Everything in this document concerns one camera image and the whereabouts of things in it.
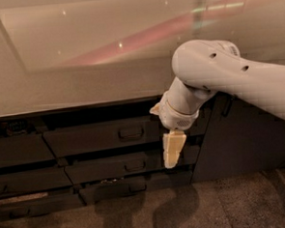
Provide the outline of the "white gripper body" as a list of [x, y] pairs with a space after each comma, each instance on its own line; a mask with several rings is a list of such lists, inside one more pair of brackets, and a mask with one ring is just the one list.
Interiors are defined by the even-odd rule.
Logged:
[[182, 95], [165, 92], [159, 103], [158, 114], [163, 126], [168, 129], [189, 129], [199, 115], [199, 109]]

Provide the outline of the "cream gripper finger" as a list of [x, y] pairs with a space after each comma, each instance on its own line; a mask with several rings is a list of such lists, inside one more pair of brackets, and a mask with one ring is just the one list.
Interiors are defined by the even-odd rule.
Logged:
[[153, 115], [159, 115], [159, 107], [160, 107], [160, 103], [155, 104], [154, 106], [152, 106], [152, 108], [149, 110], [149, 112]]
[[163, 135], [163, 161], [166, 169], [178, 164], [178, 159], [185, 145], [186, 135], [183, 131], [171, 129]]

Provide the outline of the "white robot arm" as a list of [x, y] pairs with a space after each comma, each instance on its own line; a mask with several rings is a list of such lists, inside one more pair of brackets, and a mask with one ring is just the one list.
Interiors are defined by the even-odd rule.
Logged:
[[217, 92], [234, 95], [285, 120], [285, 66], [241, 57], [231, 42], [195, 40], [175, 50], [175, 78], [161, 101], [150, 109], [168, 129], [162, 137], [164, 166], [178, 164], [185, 131], [200, 107]]

